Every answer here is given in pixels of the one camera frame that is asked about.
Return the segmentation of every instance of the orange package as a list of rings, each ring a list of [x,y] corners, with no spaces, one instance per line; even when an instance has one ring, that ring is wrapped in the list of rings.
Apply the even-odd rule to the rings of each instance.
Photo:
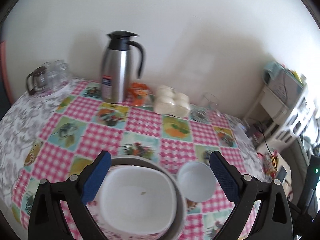
[[[145,106],[149,95],[149,87],[146,84],[134,82],[129,88],[129,92],[132,94],[133,106]]]
[[[263,171],[266,175],[271,176],[271,178],[275,178],[277,174],[277,164],[278,164],[278,152],[276,150],[273,151],[273,154],[266,153],[262,155],[258,153],[259,156],[263,159]]]

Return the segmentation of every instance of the pink checkered pattern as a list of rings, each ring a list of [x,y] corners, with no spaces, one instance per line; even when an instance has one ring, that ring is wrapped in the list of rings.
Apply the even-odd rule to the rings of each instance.
[[[125,130],[160,137],[161,115],[132,107]]]
[[[62,211],[63,211],[63,214],[64,214],[64,217],[66,218],[66,222],[69,226],[69,229],[70,229],[70,232],[73,236],[74,239],[81,239],[81,235],[80,235],[80,232],[76,226],[76,223],[75,221],[73,220],[72,216],[71,216],[71,213],[70,213],[70,210],[69,210],[69,207],[68,207],[68,204],[66,201],[60,201],[60,204],[61,204],[61,208],[62,208]]]
[[[131,103],[132,103],[132,98],[129,95],[128,98],[125,101],[123,101],[122,103],[119,103],[119,105],[121,105],[121,106],[131,106]]]
[[[47,140],[51,135],[52,131],[54,130],[54,128],[56,128],[61,117],[62,117],[62,114],[54,113],[50,117],[49,121],[42,128],[42,131],[39,134],[39,138],[42,140]]]
[[[35,162],[32,177],[48,179],[51,183],[64,181],[69,172],[74,154],[46,142]]]
[[[12,192],[12,201],[15,202],[18,207],[21,207],[22,196],[28,185],[29,179],[30,173],[27,172],[25,169],[22,169],[17,183],[14,187],[14,190]]]
[[[235,205],[232,202],[228,201],[222,188],[217,182],[217,189],[214,192],[212,198],[205,202],[202,202],[202,212],[203,213],[214,212],[214,211],[219,211],[226,208],[233,208],[234,206]]]
[[[247,171],[243,165],[241,158],[241,153],[239,149],[229,148],[229,147],[220,147],[220,153],[226,159],[226,161],[234,165],[241,174],[246,174]]]
[[[89,122],[100,104],[101,101],[85,97],[77,97],[76,100],[69,104],[64,114],[74,119]]]
[[[220,113],[220,116],[217,116],[216,111],[212,111],[209,113],[209,119],[211,121],[211,124],[214,126],[230,128],[228,119],[225,117],[223,113]]]
[[[203,222],[202,214],[188,215],[185,222],[185,227],[179,239],[203,239]]]
[[[82,92],[82,90],[84,90],[84,88],[87,86],[87,84],[89,84],[89,81],[86,80],[79,82],[76,88],[71,92],[71,95],[79,95]]]
[[[21,220],[22,226],[23,226],[25,229],[28,229],[29,219],[30,219],[30,216],[27,215],[25,212],[21,211],[20,220]]]
[[[89,123],[76,153],[95,159],[102,150],[118,154],[124,131],[106,125]]]
[[[218,138],[209,124],[190,121],[193,142],[205,145],[219,145]]]
[[[241,236],[247,236],[250,233],[250,230],[253,226],[255,218],[256,218],[256,213],[254,211],[254,208],[252,208],[251,213],[248,217],[248,220],[247,220],[247,222],[241,232]]]
[[[193,143],[163,138],[160,140],[159,155],[160,165],[173,174],[183,164],[196,160]]]

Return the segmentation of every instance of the stack of plates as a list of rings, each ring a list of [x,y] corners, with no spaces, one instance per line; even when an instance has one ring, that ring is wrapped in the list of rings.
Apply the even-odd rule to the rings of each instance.
[[[137,156],[114,156],[111,165],[94,201],[87,205],[106,237],[177,239],[187,208],[172,175]]]

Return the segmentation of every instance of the black jug handle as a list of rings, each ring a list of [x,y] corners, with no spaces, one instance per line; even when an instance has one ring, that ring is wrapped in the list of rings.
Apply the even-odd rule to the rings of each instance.
[[[140,50],[140,53],[141,53],[141,60],[140,60],[140,67],[138,68],[138,79],[141,78],[141,72],[142,72],[142,67],[143,67],[143,61],[144,61],[144,51],[143,51],[143,47],[135,42],[135,41],[128,41],[127,42],[128,45],[132,45],[132,46],[135,46],[137,47],[139,50]]]
[[[29,84],[28,84],[28,79],[29,77],[32,77],[32,84],[33,84],[33,88],[30,89],[29,88]],[[31,74],[29,74],[26,78],[26,87],[27,87],[27,90],[28,90],[28,93],[29,95],[33,96],[35,93],[36,93],[36,90],[35,90],[35,85],[34,85],[34,75],[33,75],[33,72]]]

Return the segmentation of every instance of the screw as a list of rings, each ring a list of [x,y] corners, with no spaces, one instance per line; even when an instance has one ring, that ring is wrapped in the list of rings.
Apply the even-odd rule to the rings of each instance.
[[[252,179],[252,177],[249,174],[244,174],[243,178],[246,181],[251,181],[251,179]]]
[[[43,185],[43,184],[46,184],[46,182],[47,182],[47,179],[41,179],[41,180],[40,180],[40,184],[42,184],[42,185]]]
[[[273,182],[274,182],[276,185],[280,185],[280,184],[281,184],[281,181],[279,181],[279,179],[275,179]]]
[[[75,180],[78,179],[78,175],[77,175],[77,174],[73,174],[73,175],[71,175],[71,176],[69,177],[69,179],[70,179],[71,181],[75,181]]]

